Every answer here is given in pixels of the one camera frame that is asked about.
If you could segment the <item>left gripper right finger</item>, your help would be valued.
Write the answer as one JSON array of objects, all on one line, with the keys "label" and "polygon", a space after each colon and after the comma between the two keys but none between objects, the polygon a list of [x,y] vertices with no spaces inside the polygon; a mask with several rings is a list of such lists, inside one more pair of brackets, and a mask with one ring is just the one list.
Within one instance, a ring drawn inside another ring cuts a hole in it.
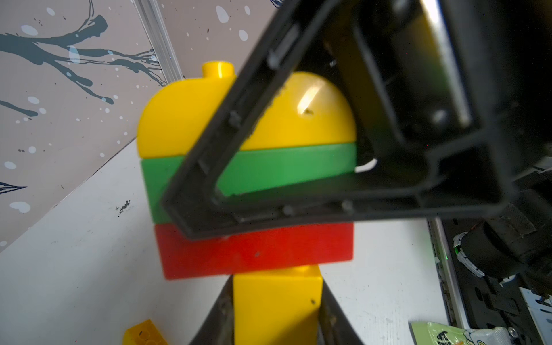
[{"label": "left gripper right finger", "polygon": [[363,345],[326,282],[319,308],[318,344]]}]

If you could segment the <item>red long lego brick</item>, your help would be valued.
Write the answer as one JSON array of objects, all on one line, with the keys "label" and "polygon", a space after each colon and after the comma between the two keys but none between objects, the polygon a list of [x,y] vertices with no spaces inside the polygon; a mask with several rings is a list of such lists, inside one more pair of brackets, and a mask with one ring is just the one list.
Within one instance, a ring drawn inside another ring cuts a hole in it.
[{"label": "red long lego brick", "polygon": [[201,241],[185,238],[173,224],[154,227],[167,280],[232,275],[349,261],[354,225],[314,224]]}]

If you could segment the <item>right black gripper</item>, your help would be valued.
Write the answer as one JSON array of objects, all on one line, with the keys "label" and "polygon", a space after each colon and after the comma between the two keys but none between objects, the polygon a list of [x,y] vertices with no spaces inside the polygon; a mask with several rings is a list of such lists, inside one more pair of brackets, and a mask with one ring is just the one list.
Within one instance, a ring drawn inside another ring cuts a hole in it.
[{"label": "right black gripper", "polygon": [[551,140],[550,1],[340,1],[327,43],[377,159],[343,190],[510,190]]}]

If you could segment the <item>yellow square lego brick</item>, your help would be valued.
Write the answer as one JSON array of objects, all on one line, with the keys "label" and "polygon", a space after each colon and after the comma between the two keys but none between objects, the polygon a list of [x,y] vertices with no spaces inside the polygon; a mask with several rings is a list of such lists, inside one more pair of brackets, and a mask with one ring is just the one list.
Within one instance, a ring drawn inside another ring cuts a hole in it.
[{"label": "yellow square lego brick", "polygon": [[317,265],[232,278],[235,344],[316,344],[323,278]]}]

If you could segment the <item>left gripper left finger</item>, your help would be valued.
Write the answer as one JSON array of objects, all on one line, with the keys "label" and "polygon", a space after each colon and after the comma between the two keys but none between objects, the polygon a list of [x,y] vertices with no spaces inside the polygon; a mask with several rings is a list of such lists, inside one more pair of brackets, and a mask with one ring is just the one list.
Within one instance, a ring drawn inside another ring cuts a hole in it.
[{"label": "left gripper left finger", "polygon": [[234,344],[234,286],[231,275],[214,302],[205,321],[190,342],[191,345]]}]

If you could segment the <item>green long lego brick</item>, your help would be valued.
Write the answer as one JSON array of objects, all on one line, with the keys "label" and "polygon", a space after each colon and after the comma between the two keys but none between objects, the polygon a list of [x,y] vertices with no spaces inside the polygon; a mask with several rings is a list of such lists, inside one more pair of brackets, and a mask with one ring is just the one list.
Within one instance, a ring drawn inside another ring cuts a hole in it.
[{"label": "green long lego brick", "polygon": [[[225,196],[232,196],[351,173],[357,163],[356,148],[355,143],[344,143],[237,152],[217,186]],[[184,159],[176,156],[141,162],[154,224],[172,222],[161,200]]]}]

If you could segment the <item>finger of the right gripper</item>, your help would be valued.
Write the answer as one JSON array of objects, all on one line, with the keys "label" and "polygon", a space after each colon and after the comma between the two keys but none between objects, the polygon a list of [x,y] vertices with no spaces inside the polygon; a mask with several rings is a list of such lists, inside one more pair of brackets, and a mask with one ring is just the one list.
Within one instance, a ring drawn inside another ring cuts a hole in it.
[{"label": "finger of the right gripper", "polygon": [[[225,196],[231,159],[313,43],[336,61],[367,172]],[[190,239],[303,224],[474,217],[512,194],[496,80],[471,1],[286,1],[172,179],[162,204]]]}]

